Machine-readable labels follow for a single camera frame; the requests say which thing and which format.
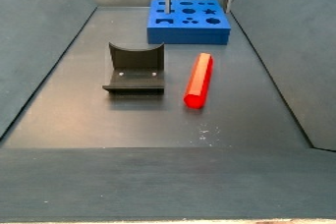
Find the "black curved block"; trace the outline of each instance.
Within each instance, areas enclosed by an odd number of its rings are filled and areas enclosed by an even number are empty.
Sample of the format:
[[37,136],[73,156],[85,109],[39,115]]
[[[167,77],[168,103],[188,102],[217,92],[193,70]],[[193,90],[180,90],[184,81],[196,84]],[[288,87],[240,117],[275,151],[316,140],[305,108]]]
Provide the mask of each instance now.
[[151,49],[129,50],[109,43],[113,63],[108,92],[164,91],[164,44]]

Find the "star-shaped hole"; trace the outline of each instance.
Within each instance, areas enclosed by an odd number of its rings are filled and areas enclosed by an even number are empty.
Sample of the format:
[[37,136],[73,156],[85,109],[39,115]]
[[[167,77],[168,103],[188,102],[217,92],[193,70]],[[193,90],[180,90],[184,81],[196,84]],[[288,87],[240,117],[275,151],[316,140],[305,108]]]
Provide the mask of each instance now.
[[207,10],[205,10],[205,14],[207,14],[207,15],[215,15],[215,10],[207,9]]

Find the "blue shape sorter block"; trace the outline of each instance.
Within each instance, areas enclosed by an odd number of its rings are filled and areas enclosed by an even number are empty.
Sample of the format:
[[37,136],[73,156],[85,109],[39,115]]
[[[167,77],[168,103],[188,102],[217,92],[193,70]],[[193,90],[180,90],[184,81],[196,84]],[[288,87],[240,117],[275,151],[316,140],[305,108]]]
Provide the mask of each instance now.
[[227,44],[231,26],[216,0],[152,0],[147,24],[149,44]]

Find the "red foam block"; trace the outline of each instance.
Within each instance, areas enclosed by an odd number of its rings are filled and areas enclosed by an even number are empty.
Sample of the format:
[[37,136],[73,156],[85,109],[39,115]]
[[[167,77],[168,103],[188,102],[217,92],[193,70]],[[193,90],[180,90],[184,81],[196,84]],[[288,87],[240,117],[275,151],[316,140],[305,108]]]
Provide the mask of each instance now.
[[208,53],[201,53],[196,59],[191,74],[184,102],[188,107],[200,109],[205,105],[208,88],[211,83],[213,59]]

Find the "circular hole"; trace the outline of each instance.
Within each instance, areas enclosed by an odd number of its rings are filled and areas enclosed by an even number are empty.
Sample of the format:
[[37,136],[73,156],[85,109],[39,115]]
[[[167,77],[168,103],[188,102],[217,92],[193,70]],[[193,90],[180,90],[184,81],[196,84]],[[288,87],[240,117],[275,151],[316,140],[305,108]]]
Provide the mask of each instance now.
[[196,13],[195,9],[191,9],[191,8],[184,9],[183,12],[185,14],[193,14],[193,13]]
[[189,2],[189,1],[183,1],[180,2],[181,5],[185,5],[185,6],[189,6],[189,5],[193,5],[193,2]]
[[208,22],[209,24],[220,24],[220,20],[216,19],[216,18],[208,18],[208,19],[207,19],[207,22]]

